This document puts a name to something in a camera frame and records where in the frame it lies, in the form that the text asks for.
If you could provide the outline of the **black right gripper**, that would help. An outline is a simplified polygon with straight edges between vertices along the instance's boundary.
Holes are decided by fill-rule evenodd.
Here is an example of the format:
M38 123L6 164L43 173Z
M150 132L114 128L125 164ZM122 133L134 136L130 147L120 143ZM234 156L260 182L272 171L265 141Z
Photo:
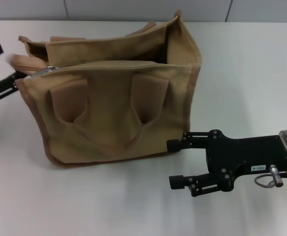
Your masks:
M167 151L206 149L210 174L170 176L172 190L188 188L192 197L234 188L238 177L271 173L276 187L282 187L280 172L287 170L287 150L278 135L232 139L220 130L184 132L182 138L167 140Z

